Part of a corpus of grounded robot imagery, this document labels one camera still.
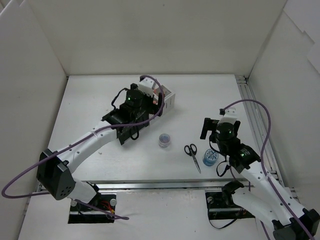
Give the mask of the black handled scissors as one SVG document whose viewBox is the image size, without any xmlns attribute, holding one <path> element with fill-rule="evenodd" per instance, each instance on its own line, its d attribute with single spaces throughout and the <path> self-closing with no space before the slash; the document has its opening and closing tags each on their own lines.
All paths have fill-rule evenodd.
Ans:
<svg viewBox="0 0 320 240">
<path fill-rule="evenodd" d="M 193 143 L 184 146 L 184 152 L 188 156 L 192 157 L 193 162 L 194 162 L 198 172 L 201 173 L 201 168 L 200 168 L 199 163 L 198 163 L 197 158 L 196 158 L 197 151 L 198 151 L 197 146 L 195 144 L 193 144 Z"/>
</svg>

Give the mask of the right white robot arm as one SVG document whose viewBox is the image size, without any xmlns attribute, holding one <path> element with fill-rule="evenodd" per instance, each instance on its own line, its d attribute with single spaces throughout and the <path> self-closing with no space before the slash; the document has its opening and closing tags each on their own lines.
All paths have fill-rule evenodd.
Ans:
<svg viewBox="0 0 320 240">
<path fill-rule="evenodd" d="M 320 215 L 297 202 L 270 174 L 260 156 L 237 137 L 240 121 L 205 118 L 200 135 L 217 144 L 219 153 L 261 193 L 256 196 L 238 180 L 222 187 L 221 200 L 227 206 L 238 205 L 271 229 L 276 240 L 311 240 L 317 233 Z"/>
</svg>

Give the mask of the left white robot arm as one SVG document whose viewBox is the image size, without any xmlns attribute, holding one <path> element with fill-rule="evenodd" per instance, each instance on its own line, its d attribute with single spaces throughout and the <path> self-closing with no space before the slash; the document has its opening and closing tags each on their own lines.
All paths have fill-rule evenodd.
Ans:
<svg viewBox="0 0 320 240">
<path fill-rule="evenodd" d="M 69 198 L 81 201 L 89 210 L 100 204 L 98 187 L 73 178 L 76 169 L 93 153 L 106 144 L 118 140 L 136 140 L 140 130 L 150 124 L 150 115 L 161 116 L 164 93 L 158 88 L 157 103 L 154 103 L 154 86 L 144 81 L 131 84 L 126 91 L 125 102 L 115 108 L 77 142 L 68 146 L 67 151 L 52 152 L 46 149 L 40 154 L 36 172 L 37 180 L 57 200 Z"/>
</svg>

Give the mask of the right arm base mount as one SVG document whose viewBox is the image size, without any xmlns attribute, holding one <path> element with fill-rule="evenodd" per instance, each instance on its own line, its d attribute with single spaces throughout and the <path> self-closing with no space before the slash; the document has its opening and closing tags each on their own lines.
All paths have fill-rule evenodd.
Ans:
<svg viewBox="0 0 320 240">
<path fill-rule="evenodd" d="M 222 190 L 205 193 L 207 218 L 216 230 L 224 230 L 238 220 L 254 219 L 254 215 L 239 205 Z"/>
</svg>

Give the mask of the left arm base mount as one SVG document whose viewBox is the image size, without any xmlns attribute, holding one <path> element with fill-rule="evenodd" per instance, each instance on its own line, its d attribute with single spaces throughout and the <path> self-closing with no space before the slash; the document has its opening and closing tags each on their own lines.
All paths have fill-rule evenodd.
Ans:
<svg viewBox="0 0 320 240">
<path fill-rule="evenodd" d="M 97 199 L 88 203 L 98 209 L 115 214 L 117 197 L 113 193 L 101 193 Z M 113 224 L 115 217 L 109 216 L 73 199 L 70 203 L 68 224 Z"/>
</svg>

